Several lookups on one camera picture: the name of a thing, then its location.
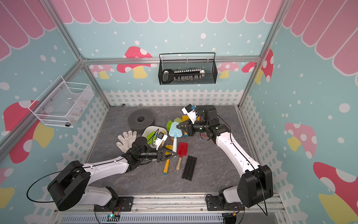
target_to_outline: yellow handle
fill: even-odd
[[[164,167],[164,171],[163,171],[164,175],[168,174],[168,169],[169,169],[169,159],[165,163],[165,167]]]
[[[178,164],[176,166],[176,170],[179,170],[180,169],[180,163],[182,161],[182,157],[179,157],[179,160],[178,160]]]

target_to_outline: white picket fence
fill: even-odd
[[[273,142],[269,141],[269,134],[265,132],[266,126],[262,126],[262,119],[259,118],[259,113],[256,112],[254,101],[251,100],[250,95],[245,99],[242,111],[261,164],[268,165],[272,170],[274,192],[280,194],[290,221],[297,224],[301,221],[300,223],[306,224],[308,216],[299,208],[300,199],[293,195],[294,186],[286,179],[287,173],[281,168],[282,161],[277,160],[277,151],[272,148]]]
[[[179,92],[176,90],[172,92],[169,90],[165,92],[164,90],[158,92],[154,90],[154,92],[150,92],[147,90],[143,92],[140,90],[139,92],[136,91],[111,91],[106,92],[104,91],[105,96],[107,97],[109,103],[111,105],[122,105],[126,104],[127,106],[138,106],[140,104],[144,106],[166,106],[166,105],[188,105],[188,104],[195,104],[195,105],[236,105],[239,104],[240,99],[243,94],[243,90],[237,92],[236,90],[229,92],[226,90],[223,92],[219,90],[215,92],[212,91],[203,91],[200,90],[194,92],[190,90],[189,92],[183,90]]]
[[[86,120],[81,121],[82,127],[77,128],[77,135],[73,135],[73,143],[67,144],[68,152],[62,153],[63,161],[61,163],[56,163],[57,171],[63,170],[68,163],[79,160],[83,162],[92,147],[93,141],[96,138],[100,130],[100,126],[104,120],[104,117],[108,109],[103,101],[99,97],[95,97],[95,101],[92,102],[92,108],[89,108],[89,114],[85,114]],[[53,174],[50,178],[53,180],[58,173]],[[39,201],[51,201],[52,198],[47,191],[47,186],[43,186],[42,190],[44,192],[42,198],[37,199]],[[56,208],[54,203],[36,203],[36,206],[33,214],[27,215],[24,217],[27,224],[32,223],[48,223],[53,211]]]

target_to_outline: red mushroom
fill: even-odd
[[[218,72],[221,72],[219,78],[228,78],[229,71],[239,71],[239,64],[237,62],[220,63],[216,67],[218,69]]]
[[[114,69],[111,65],[90,65],[89,67],[95,77],[100,75],[100,79],[109,79],[110,77],[107,75],[107,72],[114,72]]]
[[[358,220],[358,178],[324,163],[315,162],[313,171],[333,195],[318,197],[335,223],[351,223]]]
[[[286,131],[293,135],[292,138],[287,139],[287,143],[293,151],[297,151],[299,146],[303,146],[307,158],[311,159],[317,149],[317,138],[311,126],[286,123]]]
[[[8,134],[20,121],[28,114],[28,107],[33,101],[21,101],[10,105],[4,111],[5,132],[2,135]],[[24,161],[31,150],[32,140],[36,140],[42,148],[45,148],[51,141],[54,135],[53,128],[45,127],[40,121],[36,121],[32,127],[25,133],[25,135],[18,141],[18,143],[9,152],[10,159],[13,163],[21,163]]]
[[[128,48],[127,52],[124,54],[124,58],[151,58],[152,55],[150,55],[146,50],[132,46]],[[120,73],[126,73],[133,69],[134,78],[145,78],[147,77],[147,73],[144,71],[143,66],[148,67],[157,67],[157,64],[132,64],[132,65],[118,65],[117,71]]]
[[[0,169],[0,185],[13,173],[12,168],[1,168]],[[0,209],[5,208],[9,203],[10,199],[15,193],[15,188],[1,188],[0,187]]]
[[[253,71],[254,67],[255,67],[255,63],[249,62],[242,68],[242,71],[245,73],[251,72]],[[274,70],[274,53],[270,49],[255,79],[256,83],[259,85],[261,84],[261,77],[263,74],[265,74],[266,81],[269,82],[271,80],[273,70]]]

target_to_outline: gray table surface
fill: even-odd
[[[166,126],[169,120],[182,117],[182,106],[156,106],[145,107],[153,112],[155,125]],[[130,130],[128,116],[139,107],[111,108],[105,123],[100,130],[99,137],[89,156],[88,162],[100,162],[116,158],[121,155],[116,146],[118,135]],[[250,154],[240,121],[237,117],[235,106],[216,106],[217,113],[231,127],[231,131],[237,142]],[[177,171],[178,157],[171,159],[167,175],[163,175],[165,162],[153,161],[147,165],[141,165],[135,170],[105,177],[90,184],[95,187],[112,187],[118,194],[160,194],[160,193],[188,193],[188,192],[218,192],[219,190],[235,186],[240,177],[230,159],[212,140],[204,141],[196,133],[193,137],[178,138],[178,142],[186,142],[188,155],[197,157],[193,179],[182,179],[183,169],[187,156],[182,159],[182,165]],[[165,142],[171,145],[170,137]]]

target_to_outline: metal wire basket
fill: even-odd
[[[158,78],[161,85],[216,83],[215,53],[159,54],[159,59]]]
[[[54,89],[47,94],[50,87]],[[44,125],[73,128],[94,95],[89,84],[66,82],[59,76],[28,109]]]

